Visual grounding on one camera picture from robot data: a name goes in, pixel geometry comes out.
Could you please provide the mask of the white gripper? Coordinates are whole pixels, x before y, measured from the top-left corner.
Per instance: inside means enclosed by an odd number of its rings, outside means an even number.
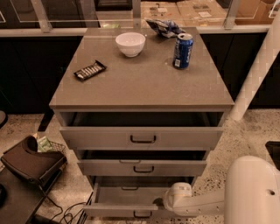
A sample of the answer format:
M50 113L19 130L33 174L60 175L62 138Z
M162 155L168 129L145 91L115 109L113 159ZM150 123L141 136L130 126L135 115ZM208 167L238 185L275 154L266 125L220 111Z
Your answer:
M192 186L185 182L175 183L163 195L164 208L174 211L175 208L183 208L186 200L193 196Z

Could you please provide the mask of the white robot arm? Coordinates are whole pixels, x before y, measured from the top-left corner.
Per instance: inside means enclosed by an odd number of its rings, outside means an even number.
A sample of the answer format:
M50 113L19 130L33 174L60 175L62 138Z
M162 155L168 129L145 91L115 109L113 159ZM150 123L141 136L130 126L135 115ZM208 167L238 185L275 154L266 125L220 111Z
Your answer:
M280 13L276 14L248 72L230 116L243 117L280 51ZM183 182L163 197L164 207L179 216L224 215L224 224L280 224L280 171L253 156L236 159L227 171L226 184L207 194L192 196Z

